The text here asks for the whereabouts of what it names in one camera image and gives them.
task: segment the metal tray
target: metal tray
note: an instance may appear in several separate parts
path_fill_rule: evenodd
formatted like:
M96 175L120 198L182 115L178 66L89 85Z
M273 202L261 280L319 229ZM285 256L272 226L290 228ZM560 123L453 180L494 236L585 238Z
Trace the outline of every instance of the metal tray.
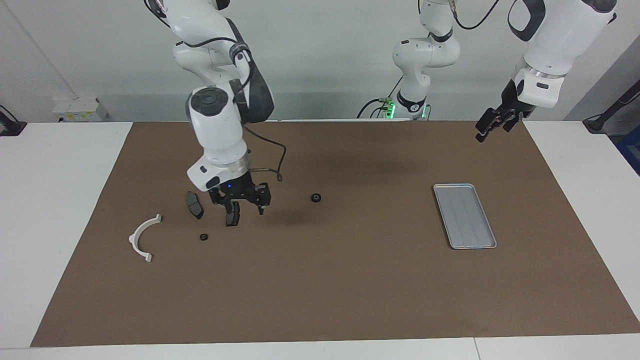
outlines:
M496 247L489 221L473 185L436 184L433 185L433 192L452 248Z

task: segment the white table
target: white table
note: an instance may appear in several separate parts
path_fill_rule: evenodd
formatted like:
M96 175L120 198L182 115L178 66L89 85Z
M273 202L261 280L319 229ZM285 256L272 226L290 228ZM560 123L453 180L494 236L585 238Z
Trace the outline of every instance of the white table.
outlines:
M640 318L640 177L579 122L527 122ZM640 334L28 348L130 123L30 124L0 138L0 359L640 359Z

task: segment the black stand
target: black stand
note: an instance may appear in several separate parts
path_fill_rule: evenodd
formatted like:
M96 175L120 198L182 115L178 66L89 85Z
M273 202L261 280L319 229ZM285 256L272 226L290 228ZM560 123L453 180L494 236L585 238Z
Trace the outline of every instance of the black stand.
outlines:
M27 126L24 121L12 121L4 113L0 111L0 124L4 126L4 130L0 136L18 136Z
M607 111L603 112L595 120L583 120L582 123L587 127L592 134L602 134L602 127L604 124L615 114L618 110L622 109L630 103L640 93L640 80L636 81L634 86L631 86L627 92L625 92L616 102L611 105Z

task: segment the curved object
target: curved object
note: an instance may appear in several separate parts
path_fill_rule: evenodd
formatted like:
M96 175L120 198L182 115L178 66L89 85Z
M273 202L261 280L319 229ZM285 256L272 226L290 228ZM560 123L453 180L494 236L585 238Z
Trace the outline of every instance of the curved object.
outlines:
M147 263L151 262L152 255L149 254L148 252L143 252L138 248L138 240L140 239L140 234L142 234L144 230L147 230L147 228L150 227L151 225L160 223L160 221L162 221L162 215L158 214L156 215L155 218L149 219L144 223L142 223L140 226L138 226L136 231L133 234L131 234L129 237L129 242L131 243L131 246L133 246L133 250L135 250L138 254L140 254L140 256L143 256Z

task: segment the blue object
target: blue object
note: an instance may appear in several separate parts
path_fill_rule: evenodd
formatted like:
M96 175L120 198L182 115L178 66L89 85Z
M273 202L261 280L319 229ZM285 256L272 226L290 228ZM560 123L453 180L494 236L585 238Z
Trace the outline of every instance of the blue object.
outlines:
M616 147L629 165L640 175L640 126L620 140Z

